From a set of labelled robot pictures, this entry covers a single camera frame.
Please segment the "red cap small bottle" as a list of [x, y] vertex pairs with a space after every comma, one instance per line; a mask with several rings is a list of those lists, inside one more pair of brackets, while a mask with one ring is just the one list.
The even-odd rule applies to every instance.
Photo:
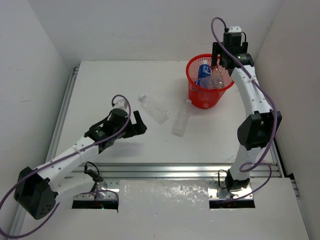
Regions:
[[211, 89], [224, 88], [223, 76], [217, 67], [214, 67], [211, 71], [210, 88]]

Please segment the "blue label bottle front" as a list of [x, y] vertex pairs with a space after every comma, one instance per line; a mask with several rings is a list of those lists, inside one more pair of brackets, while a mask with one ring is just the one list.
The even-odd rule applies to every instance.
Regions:
[[201, 64], [198, 68], [197, 79], [202, 79], [211, 76], [211, 66], [206, 59], [201, 61]]

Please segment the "blue label bottle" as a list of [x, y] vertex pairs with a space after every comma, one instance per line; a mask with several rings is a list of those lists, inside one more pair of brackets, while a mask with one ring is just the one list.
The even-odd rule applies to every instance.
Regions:
[[202, 79], [211, 76], [211, 66], [206, 59], [201, 61], [201, 64], [198, 68], [197, 79]]
[[208, 76], [208, 77], [202, 77], [202, 78], [199, 78], [197, 79], [195, 82], [194, 82], [197, 86], [201, 87], [201, 88], [204, 88], [204, 89], [211, 89], [211, 78]]

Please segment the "clear bottle white cap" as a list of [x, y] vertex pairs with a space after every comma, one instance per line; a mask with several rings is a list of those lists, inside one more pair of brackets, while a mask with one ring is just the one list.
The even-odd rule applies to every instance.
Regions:
[[189, 119], [191, 116], [192, 101], [187, 99], [183, 106], [178, 111], [175, 122], [172, 128], [172, 134], [178, 137], [185, 135]]
[[169, 119], [169, 112], [152, 97], [141, 94], [139, 96], [139, 101], [145, 112], [160, 125], [164, 124]]

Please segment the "blue label bottle back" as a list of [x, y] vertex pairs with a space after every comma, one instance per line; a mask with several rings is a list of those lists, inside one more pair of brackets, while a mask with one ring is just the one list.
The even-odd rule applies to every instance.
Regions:
[[202, 77], [202, 78], [199, 78], [197, 79], [195, 82], [194, 82], [197, 86], [201, 87], [201, 88], [204, 88], [204, 89], [211, 89], [211, 78], [208, 76], [208, 77]]

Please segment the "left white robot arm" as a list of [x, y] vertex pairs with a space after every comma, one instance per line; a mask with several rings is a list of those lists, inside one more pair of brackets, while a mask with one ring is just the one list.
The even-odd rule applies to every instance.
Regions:
[[18, 175], [14, 199], [35, 219], [47, 216], [59, 203], [65, 190], [61, 181], [79, 165], [93, 160], [116, 140], [132, 138], [147, 131], [139, 111], [135, 123], [124, 109], [112, 109], [106, 118], [93, 124], [72, 147], [53, 160], [31, 169], [25, 167]]

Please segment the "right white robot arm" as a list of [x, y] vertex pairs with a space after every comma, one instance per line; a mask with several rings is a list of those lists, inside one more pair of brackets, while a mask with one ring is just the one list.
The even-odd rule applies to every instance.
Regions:
[[236, 84], [246, 116], [237, 129], [239, 149], [224, 181], [229, 192], [249, 185], [250, 172], [262, 164], [282, 120], [274, 102], [260, 88], [247, 51], [246, 35], [238, 26], [225, 28], [223, 41], [212, 45], [212, 60], [218, 60]]

